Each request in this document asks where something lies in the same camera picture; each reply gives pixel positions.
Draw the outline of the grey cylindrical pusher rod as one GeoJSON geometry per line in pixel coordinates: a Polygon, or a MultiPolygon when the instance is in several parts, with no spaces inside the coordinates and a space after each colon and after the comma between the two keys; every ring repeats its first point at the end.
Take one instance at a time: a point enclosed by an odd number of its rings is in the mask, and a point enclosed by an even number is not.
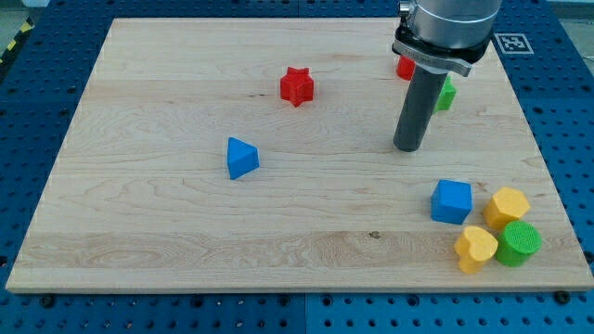
{"type": "Polygon", "coordinates": [[[420,148],[446,76],[446,71],[421,66],[414,70],[394,131],[394,145],[399,150],[414,152],[420,148]]]}

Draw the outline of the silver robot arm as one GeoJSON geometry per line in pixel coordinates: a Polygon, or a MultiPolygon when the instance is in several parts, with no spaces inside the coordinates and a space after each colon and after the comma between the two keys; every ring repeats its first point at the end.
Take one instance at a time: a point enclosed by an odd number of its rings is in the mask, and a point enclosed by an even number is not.
{"type": "Polygon", "coordinates": [[[392,50],[415,62],[394,131],[401,151],[419,149],[446,77],[463,77],[489,45],[501,0],[409,0],[398,3],[392,50]]]}

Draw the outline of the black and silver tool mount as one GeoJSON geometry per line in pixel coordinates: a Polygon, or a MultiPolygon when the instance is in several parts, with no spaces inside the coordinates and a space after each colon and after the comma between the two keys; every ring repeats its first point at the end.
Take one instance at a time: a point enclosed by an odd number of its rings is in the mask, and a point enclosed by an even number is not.
{"type": "Polygon", "coordinates": [[[410,58],[417,65],[430,70],[453,71],[463,77],[468,77],[472,66],[478,62],[490,44],[490,32],[477,45],[466,48],[450,48],[431,45],[417,37],[406,24],[400,24],[395,30],[392,50],[395,54],[410,58]]]}

